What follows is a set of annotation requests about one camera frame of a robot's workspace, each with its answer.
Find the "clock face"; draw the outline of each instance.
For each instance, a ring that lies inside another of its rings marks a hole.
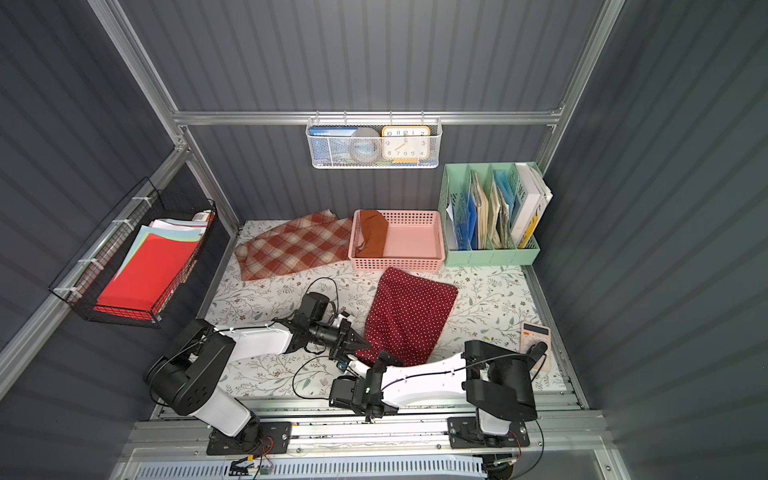
[[[429,127],[382,128],[382,156],[393,163],[409,164],[429,158]]]

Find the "floral tablecloth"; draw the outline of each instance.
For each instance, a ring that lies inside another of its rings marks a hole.
[[[284,221],[248,221],[240,232],[238,244],[281,223]],[[356,272],[349,261],[344,261],[293,275],[243,282],[240,266],[233,255],[206,319],[219,326],[263,325],[273,318],[287,316],[298,307],[306,287],[314,279],[329,276],[339,285],[339,306],[356,316],[353,328],[363,334],[366,316],[382,273]],[[464,341],[469,339],[482,339],[516,350],[520,322],[541,323],[523,272],[517,266],[443,267],[437,273],[414,274],[458,288],[453,311],[430,361],[461,352]],[[315,283],[313,291],[321,292],[330,299],[336,295],[333,283],[327,280]],[[231,362],[219,384],[234,396],[293,397],[293,373],[313,357],[300,350],[287,355],[263,355]],[[303,396],[327,396],[331,382],[340,374],[330,359],[315,359],[299,372],[296,389]],[[550,372],[540,373],[534,381],[534,389],[565,389],[554,358]]]

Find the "black wire basket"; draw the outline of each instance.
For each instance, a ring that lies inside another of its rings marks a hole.
[[[137,184],[124,197],[124,201],[130,200],[131,193],[146,182],[148,179]],[[205,244],[217,217],[214,201],[202,196],[190,197],[186,194],[157,190],[152,186],[151,192],[146,197],[140,197],[139,200],[138,205],[125,218],[111,222],[105,220],[100,223],[78,250],[78,255],[64,266],[48,288],[87,321],[159,329],[162,320],[161,312],[179,285],[189,277],[197,255]],[[197,243],[190,258],[150,309],[140,310],[99,304],[99,296],[123,263],[141,225],[148,225],[157,218],[192,220],[194,214],[205,210],[210,210],[211,215],[208,216],[208,225],[203,237]],[[111,216],[114,216],[114,210],[108,214],[108,217]],[[113,232],[99,241],[104,225],[106,224],[109,228],[110,223],[116,224],[116,227],[111,228]],[[89,249],[89,246],[97,241],[99,243],[95,245],[95,249]]]

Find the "plaid cloth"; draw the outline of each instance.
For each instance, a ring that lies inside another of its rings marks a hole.
[[[235,248],[243,281],[347,260],[352,219],[330,210],[291,220]]]

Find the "gray corrugated wall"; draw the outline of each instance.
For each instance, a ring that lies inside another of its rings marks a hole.
[[[124,2],[181,110],[556,108],[598,0]]]
[[[0,111],[2,348],[173,144],[85,1],[0,2]],[[200,194],[187,168],[169,188]],[[162,331],[64,320],[0,400],[0,477],[107,477],[151,412],[144,370],[196,314],[227,240],[217,226]]]
[[[763,478],[768,3],[629,2],[547,182],[554,317],[633,478]]]
[[[181,110],[548,110],[599,0],[124,2]],[[545,128],[445,127],[440,163],[531,161]],[[238,216],[434,210],[435,170],[315,170],[302,127],[192,127]]]
[[[288,220],[329,208],[339,218],[359,208],[437,208],[442,167],[318,170],[304,127],[191,127],[227,197],[245,220]],[[441,163],[530,161],[547,127],[444,127]]]
[[[0,347],[173,144],[86,2],[0,2]]]

